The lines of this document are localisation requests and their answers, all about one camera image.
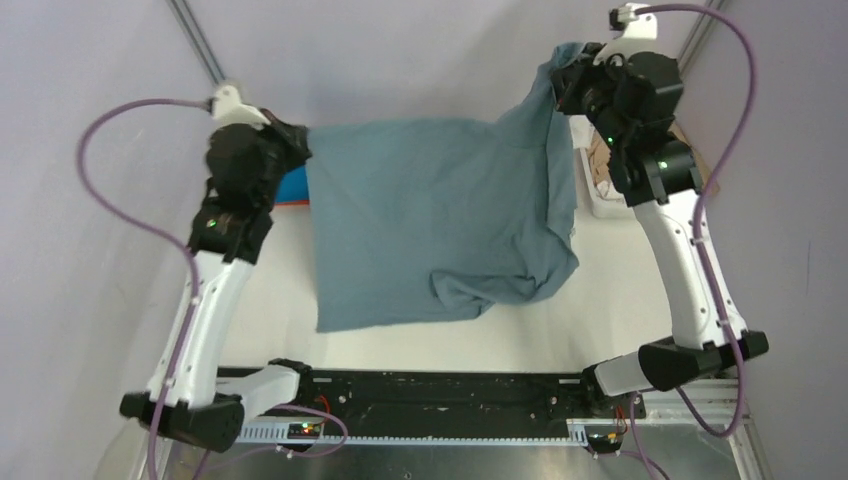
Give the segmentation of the right controller board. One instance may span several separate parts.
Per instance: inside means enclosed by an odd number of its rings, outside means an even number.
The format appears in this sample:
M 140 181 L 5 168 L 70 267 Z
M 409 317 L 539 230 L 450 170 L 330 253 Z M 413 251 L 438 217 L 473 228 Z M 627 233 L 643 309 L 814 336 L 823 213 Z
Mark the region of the right controller board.
M 623 433 L 589 433 L 586 449 L 590 454 L 597 456 L 617 455 L 625 438 Z

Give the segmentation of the aluminium frame rail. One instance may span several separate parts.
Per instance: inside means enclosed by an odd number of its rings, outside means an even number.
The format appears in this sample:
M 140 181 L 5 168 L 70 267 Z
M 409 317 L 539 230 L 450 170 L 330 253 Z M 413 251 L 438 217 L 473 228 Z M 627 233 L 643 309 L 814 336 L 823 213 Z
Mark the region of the aluminium frame rail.
M 220 373 L 219 385 L 230 383 L 237 378 L 243 378 L 248 373 L 244 369 L 224 369 Z M 715 429 L 723 429 L 728 426 L 734 416 L 737 408 L 737 388 L 731 380 L 706 380 L 697 381 L 688 385 L 682 392 L 658 392 L 648 391 L 640 400 L 631 401 L 627 396 L 621 395 L 627 400 L 627 409 L 623 415 L 620 427 L 613 429 L 609 426 L 603 426 L 598 421 L 583 420 L 578 423 L 576 430 L 584 434 L 585 439 L 582 442 L 569 442 L 565 444 L 366 444 L 366 445 L 434 445 L 434 446 L 587 446 L 587 435 L 589 433 L 623 433 L 629 434 L 634 425 L 654 426 L 654 425 L 696 425 L 706 423 Z M 277 405 L 275 409 L 282 409 L 288 412 L 295 412 L 305 416 L 316 416 L 324 420 L 335 421 L 336 416 L 325 413 L 315 408 L 297 405 L 295 397 L 284 403 Z M 258 419 L 263 414 L 250 420 L 249 422 Z M 312 446 L 324 444 L 327 446 L 347 446 L 359 445 L 350 444 L 345 439 L 341 439 L 333 443 L 313 442 L 309 445 L 287 445 L 279 441 L 261 441 L 259 443 L 243 443 L 239 437 L 236 439 L 237 444 L 277 444 L 284 447 L 292 447 L 298 450 L 305 450 Z

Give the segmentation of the left corner aluminium post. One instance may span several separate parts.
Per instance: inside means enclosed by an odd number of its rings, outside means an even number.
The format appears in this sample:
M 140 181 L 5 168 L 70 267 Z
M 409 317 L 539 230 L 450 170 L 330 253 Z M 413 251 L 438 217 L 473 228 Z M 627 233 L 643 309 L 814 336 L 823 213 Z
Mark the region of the left corner aluminium post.
M 218 85 L 224 82 L 226 80 L 224 70 L 190 2 L 187 0 L 167 0 L 166 3 L 210 83 Z

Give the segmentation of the beige crumpled t-shirt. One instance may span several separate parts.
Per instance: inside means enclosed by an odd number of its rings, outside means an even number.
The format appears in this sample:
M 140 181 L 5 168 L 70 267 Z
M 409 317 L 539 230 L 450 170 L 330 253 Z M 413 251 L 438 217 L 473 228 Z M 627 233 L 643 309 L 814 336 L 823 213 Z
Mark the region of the beige crumpled t-shirt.
M 683 130 L 677 123 L 673 123 L 670 127 L 670 132 L 674 134 L 678 139 L 683 141 L 686 145 L 691 147 L 691 144 L 684 134 Z M 707 180 L 711 177 L 712 170 L 703 160 L 700 153 L 694 148 L 691 147 L 695 156 L 695 163 L 700 172 L 702 179 L 706 183 Z M 609 202 L 618 202 L 624 203 L 623 195 L 618 192 L 617 188 L 614 187 L 612 182 L 611 174 L 609 172 L 608 163 L 611 158 L 610 148 L 607 144 L 602 140 L 600 133 L 597 130 L 592 131 L 591 142 L 587 149 L 587 159 L 588 159 L 588 169 L 592 178 L 592 182 L 594 188 L 596 189 L 600 198 L 604 201 Z

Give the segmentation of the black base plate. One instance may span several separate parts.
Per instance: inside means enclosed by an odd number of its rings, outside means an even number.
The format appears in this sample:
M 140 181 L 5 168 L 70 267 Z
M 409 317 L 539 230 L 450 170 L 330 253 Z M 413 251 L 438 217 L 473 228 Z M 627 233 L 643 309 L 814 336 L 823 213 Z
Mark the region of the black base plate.
M 565 444 L 582 442 L 583 420 L 620 427 L 623 396 L 603 397 L 578 374 L 392 372 L 316 369 L 295 404 L 335 421 L 282 409 L 247 423 L 243 443 Z M 287 440 L 290 423 L 322 423 L 318 440 Z

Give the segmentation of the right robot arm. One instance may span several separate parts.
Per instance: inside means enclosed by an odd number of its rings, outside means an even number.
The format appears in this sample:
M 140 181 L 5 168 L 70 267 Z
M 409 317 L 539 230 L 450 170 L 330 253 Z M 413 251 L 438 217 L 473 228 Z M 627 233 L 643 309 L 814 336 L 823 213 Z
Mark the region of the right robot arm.
M 551 75 L 555 109 L 584 115 L 610 150 L 615 189 L 646 234 L 671 312 L 669 337 L 588 367 L 580 394 L 598 418 L 637 390 L 669 391 L 769 351 L 729 297 L 707 221 L 695 212 L 704 181 L 693 150 L 671 131 L 683 94 L 676 60 L 650 51 L 602 54 L 588 43 Z

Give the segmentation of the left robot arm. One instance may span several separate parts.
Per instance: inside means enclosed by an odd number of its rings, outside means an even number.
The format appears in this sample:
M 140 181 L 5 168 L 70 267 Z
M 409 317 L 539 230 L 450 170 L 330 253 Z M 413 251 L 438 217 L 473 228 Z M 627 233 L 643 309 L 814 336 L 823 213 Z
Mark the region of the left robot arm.
M 223 453 L 243 425 L 280 405 L 292 416 L 314 406 L 314 387 L 282 360 L 219 385 L 225 337 L 270 232 L 285 174 L 312 155 L 308 130 L 262 109 L 255 121 L 223 124 L 209 139 L 210 176 L 187 242 L 192 262 L 175 324 L 147 387 L 119 412 L 153 434 Z

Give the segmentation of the right corner aluminium post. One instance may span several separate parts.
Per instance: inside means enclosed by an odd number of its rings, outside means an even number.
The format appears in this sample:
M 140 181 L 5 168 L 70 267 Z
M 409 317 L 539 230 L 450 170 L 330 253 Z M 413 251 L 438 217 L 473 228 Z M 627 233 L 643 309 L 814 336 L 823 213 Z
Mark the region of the right corner aluminium post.
M 700 4 L 707 9 L 724 13 L 731 4 L 728 0 L 706 0 Z M 682 77 L 692 70 L 701 50 L 709 40 L 717 21 L 704 13 L 696 12 L 696 20 L 690 28 L 678 55 L 678 66 Z

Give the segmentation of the corner aluminium post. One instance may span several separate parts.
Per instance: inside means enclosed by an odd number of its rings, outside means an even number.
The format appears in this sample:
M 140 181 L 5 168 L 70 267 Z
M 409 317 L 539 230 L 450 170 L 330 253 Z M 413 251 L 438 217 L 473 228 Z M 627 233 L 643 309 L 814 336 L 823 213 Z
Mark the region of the corner aluminium post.
M 724 13 L 731 4 L 728 0 L 706 0 L 700 4 L 707 9 Z M 709 40 L 717 21 L 704 13 L 696 12 L 696 20 L 690 28 L 678 55 L 678 66 L 682 77 L 692 70 L 701 50 Z
M 187 0 L 167 0 L 166 3 L 210 83 L 218 85 L 224 82 L 226 80 L 224 70 L 190 2 Z

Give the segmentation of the left controller board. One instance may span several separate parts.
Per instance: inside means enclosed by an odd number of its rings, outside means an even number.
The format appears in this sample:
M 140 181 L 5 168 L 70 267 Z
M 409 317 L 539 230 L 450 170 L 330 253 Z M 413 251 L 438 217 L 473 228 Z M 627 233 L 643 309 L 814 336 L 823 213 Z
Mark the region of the left controller board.
M 323 433 L 322 423 L 296 422 L 290 423 L 286 430 L 286 439 L 293 440 L 318 440 Z

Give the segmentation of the grey-blue t-shirt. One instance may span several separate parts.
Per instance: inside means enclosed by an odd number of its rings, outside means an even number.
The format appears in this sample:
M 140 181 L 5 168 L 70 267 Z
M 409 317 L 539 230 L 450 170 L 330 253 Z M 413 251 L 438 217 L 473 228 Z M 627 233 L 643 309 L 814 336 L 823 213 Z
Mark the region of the grey-blue t-shirt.
M 325 126 L 306 164 L 321 333 L 476 318 L 553 296 L 579 261 L 568 119 L 551 74 L 493 122 L 417 118 Z

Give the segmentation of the controller board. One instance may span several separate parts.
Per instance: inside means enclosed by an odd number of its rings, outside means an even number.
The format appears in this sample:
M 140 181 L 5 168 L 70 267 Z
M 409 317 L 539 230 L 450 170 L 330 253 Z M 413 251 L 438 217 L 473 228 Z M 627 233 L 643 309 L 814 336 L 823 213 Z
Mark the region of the controller board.
M 623 433 L 589 433 L 586 449 L 590 454 L 597 456 L 617 455 L 625 438 Z
M 296 422 L 290 423 L 286 430 L 286 439 L 293 440 L 318 440 L 323 433 L 322 423 Z

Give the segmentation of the folded orange t-shirt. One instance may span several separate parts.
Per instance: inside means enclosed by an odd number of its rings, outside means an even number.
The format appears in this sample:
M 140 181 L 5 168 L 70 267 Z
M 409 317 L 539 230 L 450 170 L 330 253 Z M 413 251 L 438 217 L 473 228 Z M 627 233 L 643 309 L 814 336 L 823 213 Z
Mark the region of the folded orange t-shirt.
M 309 206 L 309 200 L 298 200 L 298 201 L 288 201 L 288 202 L 278 202 L 275 204 L 275 207 L 295 207 L 295 206 Z

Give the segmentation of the folded blue t-shirt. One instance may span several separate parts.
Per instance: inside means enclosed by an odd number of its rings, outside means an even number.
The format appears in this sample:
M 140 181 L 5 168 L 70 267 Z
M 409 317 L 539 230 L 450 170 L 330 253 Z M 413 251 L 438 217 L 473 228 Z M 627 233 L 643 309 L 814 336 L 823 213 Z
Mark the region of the folded blue t-shirt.
M 309 200 L 305 166 L 296 168 L 283 176 L 275 197 L 275 203 L 298 200 Z

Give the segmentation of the white laundry basket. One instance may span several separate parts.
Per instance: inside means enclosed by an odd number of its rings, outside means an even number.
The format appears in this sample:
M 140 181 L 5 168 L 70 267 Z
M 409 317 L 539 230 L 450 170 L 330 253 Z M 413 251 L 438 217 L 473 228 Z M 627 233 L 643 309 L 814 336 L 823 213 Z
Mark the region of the white laundry basket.
M 627 219 L 634 215 L 613 185 L 609 172 L 611 150 L 585 116 L 569 119 L 573 145 L 584 173 L 592 214 L 599 219 Z

